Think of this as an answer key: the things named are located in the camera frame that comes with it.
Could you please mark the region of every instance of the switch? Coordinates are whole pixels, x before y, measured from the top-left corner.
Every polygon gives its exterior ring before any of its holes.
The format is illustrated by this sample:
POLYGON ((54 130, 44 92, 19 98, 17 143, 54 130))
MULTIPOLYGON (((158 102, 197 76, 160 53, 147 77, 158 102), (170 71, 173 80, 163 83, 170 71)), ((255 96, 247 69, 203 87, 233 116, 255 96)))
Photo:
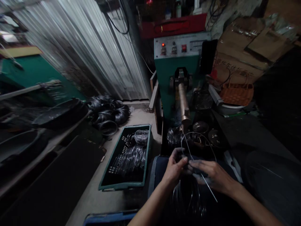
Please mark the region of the switch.
POLYGON ((182 45, 182 52, 187 52, 187 45, 182 45))
POLYGON ((172 54, 177 54, 177 46, 175 42, 172 42, 172 54))
POLYGON ((161 55, 166 55, 166 46, 164 43, 162 43, 161 55))

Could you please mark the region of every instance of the control panel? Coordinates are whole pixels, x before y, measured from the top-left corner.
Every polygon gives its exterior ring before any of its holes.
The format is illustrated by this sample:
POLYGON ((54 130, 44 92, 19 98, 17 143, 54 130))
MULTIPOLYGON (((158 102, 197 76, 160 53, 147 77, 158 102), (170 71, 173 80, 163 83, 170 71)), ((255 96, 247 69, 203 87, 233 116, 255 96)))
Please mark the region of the control panel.
POLYGON ((203 41, 206 40, 211 40, 210 32, 155 38, 154 58, 164 59, 200 55, 203 41))

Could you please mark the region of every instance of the orange basket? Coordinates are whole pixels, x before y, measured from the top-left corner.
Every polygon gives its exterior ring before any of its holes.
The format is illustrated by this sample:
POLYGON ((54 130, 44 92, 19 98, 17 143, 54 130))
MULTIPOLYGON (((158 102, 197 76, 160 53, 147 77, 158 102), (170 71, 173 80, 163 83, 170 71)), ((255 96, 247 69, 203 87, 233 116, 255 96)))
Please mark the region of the orange basket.
POLYGON ((254 86, 253 84, 247 84, 248 74, 246 76, 245 84, 231 84, 232 76, 230 77, 228 84, 223 84, 220 97, 226 104, 247 106, 253 98, 254 86))

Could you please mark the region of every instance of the hand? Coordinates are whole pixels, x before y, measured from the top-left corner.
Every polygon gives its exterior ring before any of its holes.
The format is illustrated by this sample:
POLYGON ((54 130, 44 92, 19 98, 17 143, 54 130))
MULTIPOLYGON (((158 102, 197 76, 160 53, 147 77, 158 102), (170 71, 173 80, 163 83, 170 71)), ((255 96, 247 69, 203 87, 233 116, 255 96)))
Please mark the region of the hand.
MULTIPOLYGON (((208 185, 214 190, 232 196, 240 183, 235 181, 227 172, 217 163, 204 160, 190 160, 188 168, 193 172, 193 168, 197 168, 208 174, 210 182, 208 185)), ((206 184, 203 177, 193 174, 199 184, 206 184)))
POLYGON ((182 151, 182 148, 175 148, 169 157, 168 165, 165 171, 165 174, 162 178, 162 182, 174 188, 180 177, 181 172, 183 171, 183 166, 187 164, 188 158, 182 158, 178 163, 176 162, 177 153, 182 151))

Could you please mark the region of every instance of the machine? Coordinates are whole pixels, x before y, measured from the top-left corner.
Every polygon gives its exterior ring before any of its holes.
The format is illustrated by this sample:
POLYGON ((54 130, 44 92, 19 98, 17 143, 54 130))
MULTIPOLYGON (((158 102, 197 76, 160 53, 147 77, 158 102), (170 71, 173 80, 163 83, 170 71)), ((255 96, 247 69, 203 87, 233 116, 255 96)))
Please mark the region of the machine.
POLYGON ((181 126, 183 133, 187 132, 195 114, 190 110, 193 92, 200 90, 205 74, 208 74, 208 69, 203 68, 207 66, 202 67, 202 65, 207 65, 202 63, 206 57, 212 59, 209 60, 211 61, 209 73, 212 70, 216 45, 215 49, 206 48, 211 52, 210 56, 205 56, 202 52, 204 44, 209 44, 210 40, 210 32, 154 39, 154 58, 164 110, 164 122, 172 127, 181 126))

